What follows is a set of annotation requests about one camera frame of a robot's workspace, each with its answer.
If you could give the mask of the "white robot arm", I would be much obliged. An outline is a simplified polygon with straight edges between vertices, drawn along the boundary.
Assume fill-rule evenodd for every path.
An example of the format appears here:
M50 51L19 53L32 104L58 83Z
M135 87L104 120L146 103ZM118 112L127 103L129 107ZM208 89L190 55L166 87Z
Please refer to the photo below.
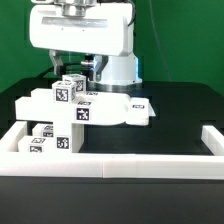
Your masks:
M54 73L64 52L88 56L91 86L112 90L142 83L133 52L136 8L132 0L31 0L29 37L47 49Z

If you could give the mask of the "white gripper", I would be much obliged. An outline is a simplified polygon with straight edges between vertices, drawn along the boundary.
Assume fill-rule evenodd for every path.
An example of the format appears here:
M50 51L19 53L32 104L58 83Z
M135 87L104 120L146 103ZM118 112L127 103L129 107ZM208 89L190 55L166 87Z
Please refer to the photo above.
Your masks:
M61 6L36 5L30 13L29 37L34 47L50 49L57 76L65 73L60 51L96 54L90 80L99 82L108 56L127 56L133 51L131 19L130 3L97 4L84 17L63 16Z

